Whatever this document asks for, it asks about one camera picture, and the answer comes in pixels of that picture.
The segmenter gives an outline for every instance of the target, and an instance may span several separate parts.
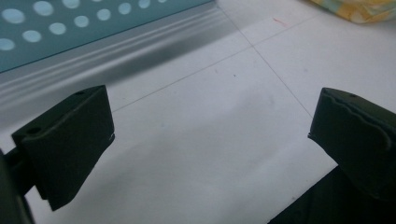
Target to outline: teal perforated panel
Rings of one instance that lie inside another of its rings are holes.
[[[0,72],[211,0],[2,0]]]

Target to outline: screw hole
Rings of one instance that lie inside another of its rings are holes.
[[[39,133],[41,131],[41,128],[33,128],[33,129],[29,129],[28,131],[27,131],[27,133],[29,133],[29,134],[36,134],[36,133]]]

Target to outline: round hole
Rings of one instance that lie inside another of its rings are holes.
[[[33,30],[23,32],[22,37],[27,42],[31,42],[31,43],[35,43],[41,40],[41,34]]]
[[[77,8],[79,7],[79,0],[62,0],[65,7]]]
[[[40,16],[49,16],[53,13],[53,7],[49,2],[39,1],[33,4],[33,9]]]
[[[100,21],[108,21],[111,17],[111,12],[108,9],[100,9],[97,13],[96,16]]]
[[[6,21],[14,24],[22,23],[25,20],[23,12],[15,8],[5,9],[1,12],[1,15]]]
[[[119,5],[119,13],[122,15],[126,15],[131,12],[131,4],[129,3],[122,3]]]
[[[150,0],[139,0],[139,6],[141,8],[148,8],[150,4]]]
[[[75,17],[75,25],[78,27],[87,27],[90,24],[90,20],[86,16]]]
[[[55,22],[49,26],[49,30],[55,35],[63,35],[66,33],[66,26],[63,23]]]
[[[41,131],[41,128],[33,128],[33,129],[29,129],[28,131],[27,131],[27,133],[29,133],[29,134],[37,134],[37,133],[39,133]]]
[[[10,39],[0,38],[0,50],[12,50],[15,48],[15,43]]]

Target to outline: white tabletop surface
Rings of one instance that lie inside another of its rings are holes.
[[[219,0],[0,74],[0,148],[107,85],[116,140],[73,202],[36,223],[266,223],[335,166],[307,139],[322,87],[396,112],[396,22],[303,0]]]

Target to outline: plaid fabric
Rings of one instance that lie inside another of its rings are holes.
[[[311,0],[338,16],[356,23],[396,18],[396,0]]]

